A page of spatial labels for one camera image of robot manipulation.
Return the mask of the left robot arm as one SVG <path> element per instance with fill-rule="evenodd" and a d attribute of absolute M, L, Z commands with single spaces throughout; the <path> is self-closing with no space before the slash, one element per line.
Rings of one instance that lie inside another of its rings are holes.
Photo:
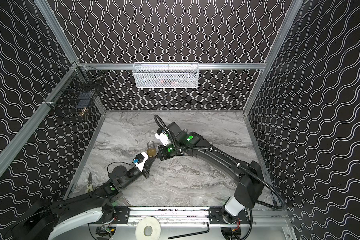
<path fill-rule="evenodd" d="M 14 240 L 51 240 L 84 224 L 111 223 L 117 214 L 112 205 L 122 190 L 141 176 L 149 177 L 156 157 L 138 154 L 132 168 L 117 166 L 108 173 L 109 180 L 89 193 L 66 200 L 35 202 L 10 228 Z"/>

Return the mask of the brass padlock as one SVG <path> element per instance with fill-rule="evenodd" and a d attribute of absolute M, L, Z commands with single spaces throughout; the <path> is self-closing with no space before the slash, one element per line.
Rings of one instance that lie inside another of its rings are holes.
<path fill-rule="evenodd" d="M 147 154 L 149 158 L 155 157 L 157 154 L 156 145 L 153 141 L 147 142 Z"/>

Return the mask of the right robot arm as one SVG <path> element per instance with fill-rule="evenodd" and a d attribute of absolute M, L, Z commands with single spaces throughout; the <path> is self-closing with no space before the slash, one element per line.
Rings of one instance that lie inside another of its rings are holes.
<path fill-rule="evenodd" d="M 169 124 L 169 130 L 158 129 L 156 139 L 161 161 L 176 156 L 190 156 L 203 160 L 231 178 L 237 185 L 234 194 L 223 206 L 223 212 L 236 217 L 244 209 L 252 209 L 264 189 L 264 177 L 260 165 L 238 160 L 213 146 L 196 132 L 187 133 L 176 123 Z"/>

